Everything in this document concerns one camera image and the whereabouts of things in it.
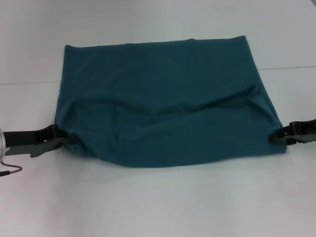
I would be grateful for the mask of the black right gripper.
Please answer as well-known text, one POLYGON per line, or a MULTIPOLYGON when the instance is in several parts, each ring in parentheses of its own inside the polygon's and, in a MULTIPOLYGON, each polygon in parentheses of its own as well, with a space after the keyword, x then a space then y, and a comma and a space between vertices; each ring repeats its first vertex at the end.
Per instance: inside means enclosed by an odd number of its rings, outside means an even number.
POLYGON ((288 127, 274 130, 268 135, 268 142, 285 145, 316 141, 316 120, 291 122, 288 127))

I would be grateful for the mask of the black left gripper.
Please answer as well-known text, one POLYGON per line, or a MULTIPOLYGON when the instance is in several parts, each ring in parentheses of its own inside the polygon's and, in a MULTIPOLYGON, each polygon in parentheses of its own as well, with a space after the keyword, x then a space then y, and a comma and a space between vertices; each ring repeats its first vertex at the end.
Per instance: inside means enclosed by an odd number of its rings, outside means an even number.
POLYGON ((29 154, 31 158, 56 150, 59 145, 77 143, 76 135, 55 125, 34 131, 4 132, 4 138, 7 148, 5 156, 29 154))

